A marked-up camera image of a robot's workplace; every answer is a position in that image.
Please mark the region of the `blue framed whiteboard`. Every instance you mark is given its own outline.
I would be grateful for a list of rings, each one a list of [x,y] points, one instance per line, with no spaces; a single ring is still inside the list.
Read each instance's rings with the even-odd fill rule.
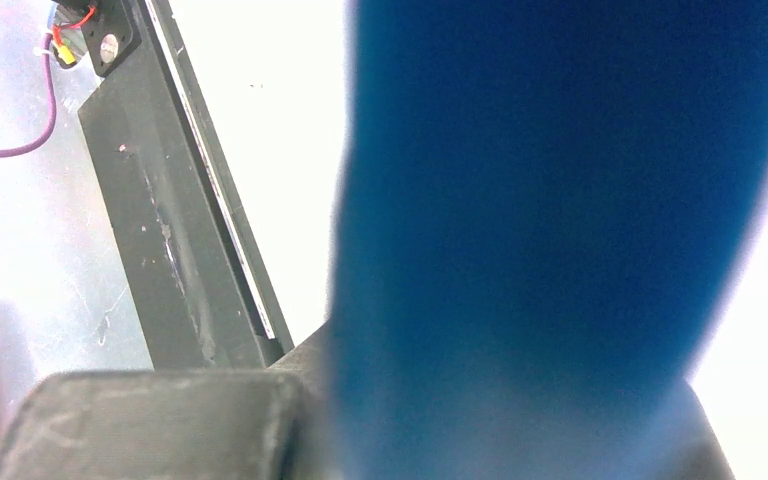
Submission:
[[[361,1],[349,479],[668,479],[768,172],[768,1]]]

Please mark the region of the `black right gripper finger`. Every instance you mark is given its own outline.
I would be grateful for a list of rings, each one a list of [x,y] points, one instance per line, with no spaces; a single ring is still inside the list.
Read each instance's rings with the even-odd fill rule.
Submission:
[[[0,479],[327,479],[326,340],[263,370],[50,376],[0,443]]]

